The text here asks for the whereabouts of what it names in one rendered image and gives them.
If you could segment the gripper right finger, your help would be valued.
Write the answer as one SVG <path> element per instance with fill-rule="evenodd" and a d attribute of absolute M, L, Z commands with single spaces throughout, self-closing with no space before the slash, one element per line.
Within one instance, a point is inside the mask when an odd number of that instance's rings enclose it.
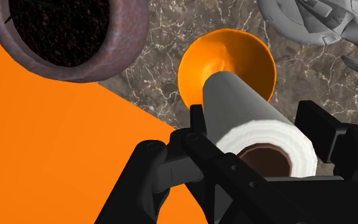
<path fill-rule="evenodd" d="M 335 175 L 358 181 L 358 125 L 340 122 L 313 101 L 300 101 L 295 126 L 322 162 L 334 164 Z"/>

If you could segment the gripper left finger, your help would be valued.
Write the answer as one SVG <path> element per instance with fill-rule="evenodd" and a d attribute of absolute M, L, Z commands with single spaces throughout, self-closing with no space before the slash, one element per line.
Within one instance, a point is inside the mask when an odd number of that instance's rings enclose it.
<path fill-rule="evenodd" d="M 184 184 L 208 224 L 290 224 L 290 201 L 233 153 L 206 138 L 203 109 L 165 144 L 139 143 L 95 224 L 156 224 L 171 187 Z"/>

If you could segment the white paper towel roll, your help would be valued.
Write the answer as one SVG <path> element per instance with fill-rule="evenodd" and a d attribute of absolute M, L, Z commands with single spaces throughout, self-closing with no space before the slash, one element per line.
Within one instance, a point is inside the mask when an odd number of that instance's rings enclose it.
<path fill-rule="evenodd" d="M 315 175 L 311 140 L 237 75 L 211 75 L 202 93 L 207 137 L 222 152 L 238 155 L 247 146 L 268 143 L 288 156 L 291 177 Z"/>

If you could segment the grey spaceship model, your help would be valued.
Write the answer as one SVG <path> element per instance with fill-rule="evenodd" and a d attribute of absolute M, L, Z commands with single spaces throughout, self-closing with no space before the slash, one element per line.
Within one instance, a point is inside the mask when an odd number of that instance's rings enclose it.
<path fill-rule="evenodd" d="M 264 20 L 301 45 L 332 45 L 345 39 L 358 47 L 358 0 L 258 0 Z M 358 72 L 358 60 L 342 56 Z"/>

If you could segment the orange bowl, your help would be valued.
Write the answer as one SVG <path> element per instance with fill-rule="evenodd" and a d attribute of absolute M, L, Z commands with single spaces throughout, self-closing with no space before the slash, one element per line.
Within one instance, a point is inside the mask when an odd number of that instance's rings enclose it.
<path fill-rule="evenodd" d="M 197 38 L 184 52 L 177 68 L 177 87 L 184 105 L 202 104 L 202 88 L 220 71 L 236 74 L 266 101 L 277 80 L 269 48 L 255 35 L 236 29 L 217 29 Z"/>

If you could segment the brown plant pot with soil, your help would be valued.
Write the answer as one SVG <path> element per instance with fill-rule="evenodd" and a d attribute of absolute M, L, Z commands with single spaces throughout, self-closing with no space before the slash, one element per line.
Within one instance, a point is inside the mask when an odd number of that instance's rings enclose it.
<path fill-rule="evenodd" d="M 26 70 L 74 83 L 122 73 L 148 36 L 148 0 L 0 0 L 0 44 Z"/>

